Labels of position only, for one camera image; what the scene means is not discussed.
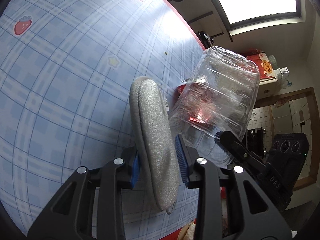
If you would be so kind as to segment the containers on top of fridge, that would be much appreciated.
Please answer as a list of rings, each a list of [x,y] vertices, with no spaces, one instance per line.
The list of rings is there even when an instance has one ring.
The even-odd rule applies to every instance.
[[[276,58],[274,55],[268,56],[269,62],[273,68],[274,77],[277,79],[278,87],[285,89],[292,86],[292,82],[288,80],[289,78],[289,69],[287,67],[280,68],[278,67]]]

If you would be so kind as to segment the silver electric pressure cooker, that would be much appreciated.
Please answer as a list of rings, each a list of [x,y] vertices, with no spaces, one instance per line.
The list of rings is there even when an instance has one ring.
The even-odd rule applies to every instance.
[[[214,39],[208,35],[205,31],[199,31],[197,33],[199,40],[203,44],[203,46],[208,49],[214,45]]]

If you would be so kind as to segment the blue plaid tablecloth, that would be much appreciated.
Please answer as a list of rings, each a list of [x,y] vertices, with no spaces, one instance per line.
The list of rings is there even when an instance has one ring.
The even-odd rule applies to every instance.
[[[166,0],[10,0],[1,15],[1,204],[26,236],[79,167],[134,143],[131,83],[172,108],[203,49]]]

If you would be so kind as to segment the dark framed window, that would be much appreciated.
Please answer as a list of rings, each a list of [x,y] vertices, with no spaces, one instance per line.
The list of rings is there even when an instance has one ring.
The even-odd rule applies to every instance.
[[[276,25],[303,23],[305,0],[210,0],[214,10],[202,18],[216,14],[221,31],[211,36],[235,35]]]

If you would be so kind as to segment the red cloth on refrigerator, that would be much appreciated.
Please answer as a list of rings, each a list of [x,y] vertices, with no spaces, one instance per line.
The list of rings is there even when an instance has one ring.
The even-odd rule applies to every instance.
[[[243,52],[242,56],[246,57],[257,65],[261,80],[276,77],[272,64],[264,51],[250,49],[246,52]]]

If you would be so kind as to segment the white refrigerator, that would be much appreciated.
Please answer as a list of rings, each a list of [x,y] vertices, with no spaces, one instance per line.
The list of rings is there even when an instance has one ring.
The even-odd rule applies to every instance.
[[[280,85],[275,77],[269,79],[261,79],[259,82],[257,99],[263,99],[269,96],[273,96],[279,91]]]

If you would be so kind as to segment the clear plastic clamshell container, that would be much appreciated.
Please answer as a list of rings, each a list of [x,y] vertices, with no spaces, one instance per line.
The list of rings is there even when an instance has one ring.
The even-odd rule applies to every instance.
[[[217,132],[231,131],[242,140],[259,89],[257,65],[233,51],[213,46],[205,50],[189,78],[201,83],[199,94],[178,97],[169,113],[172,135],[225,168],[233,156],[216,142]]]

